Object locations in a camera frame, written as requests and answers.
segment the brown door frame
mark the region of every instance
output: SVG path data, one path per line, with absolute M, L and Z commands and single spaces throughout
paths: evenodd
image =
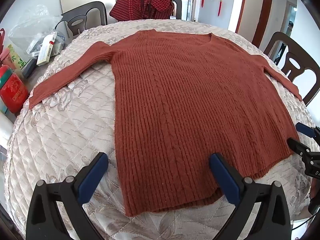
M 245 0 L 242 0 L 242 5 L 241 5 L 239 20 L 238 20 L 238 24 L 237 24 L 237 28 L 236 28 L 236 33 L 238 33 L 238 31 L 239 31 L 239 27 L 240 27 L 240 23 L 241 23 L 241 19 L 242 19 L 242 14 L 243 14 L 243 10 L 244 10 L 244 3 L 245 3 Z M 256 46 L 257 48 L 259 48 L 261 41 L 262 41 L 262 38 L 263 38 L 263 35 L 266 31 L 266 27 L 268 24 L 270 11 L 271 11 L 271 4 L 272 4 L 272 0 L 263 0 L 263 2 L 262 2 L 259 22 L 257 25 L 256 32 L 254 34 L 254 37 L 252 39 L 252 44 L 254 46 Z

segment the blue gripper pad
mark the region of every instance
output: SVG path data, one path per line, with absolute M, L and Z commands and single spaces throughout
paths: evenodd
M 303 123 L 298 122 L 296 124 L 296 129 L 298 132 L 303 133 L 304 135 L 306 135 L 310 138 L 316 137 L 316 133 L 313 130 L 313 128 L 310 128 L 310 127 L 304 125 Z
M 209 165 L 228 202 L 238 206 L 240 203 L 240 189 L 216 154 L 210 156 Z
M 96 190 L 100 180 L 108 169 L 108 156 L 103 154 L 96 164 L 91 168 L 78 188 L 78 203 L 83 205 L 88 203 Z

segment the chair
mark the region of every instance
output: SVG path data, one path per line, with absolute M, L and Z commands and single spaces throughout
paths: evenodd
M 182 12 L 182 0 L 172 0 L 177 5 L 177 13 L 176 13 L 176 19 L 181 20 L 181 12 Z
M 67 22 L 68 28 L 72 31 L 73 36 L 82 33 L 85 30 L 85 24 L 87 22 L 87 13 L 91 10 L 97 8 L 100 11 L 101 25 L 107 25 L 107 10 L 102 2 L 89 2 L 74 8 L 62 15 L 62 20 L 60 22 Z M 82 20 L 78 24 L 72 25 L 74 22 Z
M 282 72 L 284 74 L 288 74 L 291 70 L 288 78 L 291 82 L 301 75 L 306 69 L 312 70 L 316 74 L 316 83 L 311 88 L 309 93 L 303 99 L 303 102 L 306 106 L 311 102 L 311 100 L 316 96 L 316 94 L 320 90 L 320 68 L 319 65 L 314 61 L 314 59 L 303 49 L 301 46 L 296 43 L 293 39 L 287 36 L 285 33 L 276 32 L 273 34 L 268 46 L 266 47 L 264 54 L 269 55 L 272 50 L 274 44 L 277 41 L 283 41 L 288 46 L 288 53 L 285 57 L 284 67 L 282 68 Z M 300 66 L 300 69 L 296 68 L 291 62 L 290 58 L 294 59 Z

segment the red and black plaid garment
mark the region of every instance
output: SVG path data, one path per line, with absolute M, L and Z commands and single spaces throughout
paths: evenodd
M 110 16 L 118 21 L 169 19 L 173 9 L 171 0 L 117 0 Z

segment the rust red knit sweater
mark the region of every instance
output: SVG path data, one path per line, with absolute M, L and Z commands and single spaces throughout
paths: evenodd
M 267 61 L 213 34 L 140 31 L 93 44 L 34 90 L 32 107 L 98 60 L 116 79 L 116 158 L 128 216 L 216 201 L 209 156 L 221 152 L 242 176 L 262 177 L 298 139 Z

